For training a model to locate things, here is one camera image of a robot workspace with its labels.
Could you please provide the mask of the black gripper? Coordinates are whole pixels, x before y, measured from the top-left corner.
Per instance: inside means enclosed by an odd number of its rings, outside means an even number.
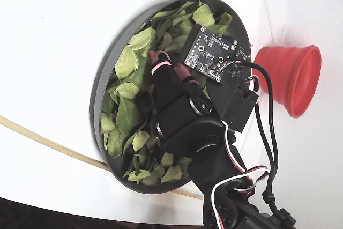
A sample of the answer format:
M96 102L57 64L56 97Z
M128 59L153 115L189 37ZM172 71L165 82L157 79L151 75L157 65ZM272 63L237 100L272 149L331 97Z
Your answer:
M180 62L172 63L162 51L150 50L154 89L154 130L164 144L200 144L215 135L215 108L208 97L207 78L190 71ZM184 88L193 83L196 88Z

